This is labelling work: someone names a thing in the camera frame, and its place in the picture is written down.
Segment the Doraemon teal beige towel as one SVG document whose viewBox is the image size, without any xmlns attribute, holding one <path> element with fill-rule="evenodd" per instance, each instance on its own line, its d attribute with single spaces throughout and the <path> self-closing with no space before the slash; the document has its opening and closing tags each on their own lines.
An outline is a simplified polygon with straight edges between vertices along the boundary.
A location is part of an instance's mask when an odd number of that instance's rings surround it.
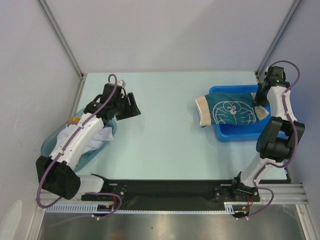
<svg viewBox="0 0 320 240">
<path fill-rule="evenodd" d="M 256 94 L 212 92 L 195 99 L 199 125 L 247 126 L 267 118 L 268 110 L 255 103 Z"/>
</svg>

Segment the lavender white cloth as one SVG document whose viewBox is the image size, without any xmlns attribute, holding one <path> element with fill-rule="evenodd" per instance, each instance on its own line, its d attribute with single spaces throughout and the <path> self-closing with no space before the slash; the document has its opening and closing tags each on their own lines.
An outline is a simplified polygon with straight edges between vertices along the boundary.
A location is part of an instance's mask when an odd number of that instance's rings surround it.
<svg viewBox="0 0 320 240">
<path fill-rule="evenodd" d="M 65 126 L 57 135 L 56 145 L 52 152 L 56 151 L 67 139 L 67 137 L 76 129 L 75 124 Z M 84 148 L 83 154 L 87 152 L 95 151 L 101 147 L 105 142 L 112 141 L 114 139 L 111 127 L 104 127 L 101 129 Z"/>
</svg>

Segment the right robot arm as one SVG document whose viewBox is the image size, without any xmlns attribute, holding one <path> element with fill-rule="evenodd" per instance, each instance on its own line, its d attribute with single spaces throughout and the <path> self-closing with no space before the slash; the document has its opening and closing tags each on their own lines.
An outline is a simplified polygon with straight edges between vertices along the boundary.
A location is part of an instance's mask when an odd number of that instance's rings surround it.
<svg viewBox="0 0 320 240">
<path fill-rule="evenodd" d="M 255 95 L 257 106 L 269 106 L 271 117 L 256 143 L 256 156 L 249 166 L 232 181 L 231 197 L 244 202 L 259 193 L 259 182 L 271 168 L 283 169 L 295 157 L 297 146 L 305 132 L 291 106 L 291 89 L 283 67 L 271 64 Z"/>
</svg>

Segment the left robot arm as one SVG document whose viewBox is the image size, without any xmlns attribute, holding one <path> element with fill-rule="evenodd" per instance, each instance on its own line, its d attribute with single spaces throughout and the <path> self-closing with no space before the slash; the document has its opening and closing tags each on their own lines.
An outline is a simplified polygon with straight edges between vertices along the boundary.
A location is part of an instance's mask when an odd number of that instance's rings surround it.
<svg viewBox="0 0 320 240">
<path fill-rule="evenodd" d="M 106 83 L 97 95 L 64 127 L 53 135 L 51 150 L 35 162 L 40 190 L 70 200 L 77 194 L 92 193 L 105 200 L 110 187 L 97 175 L 80 176 L 85 166 L 102 148 L 114 139 L 117 121 L 141 114 L 133 93 L 126 92 L 125 82 Z"/>
</svg>

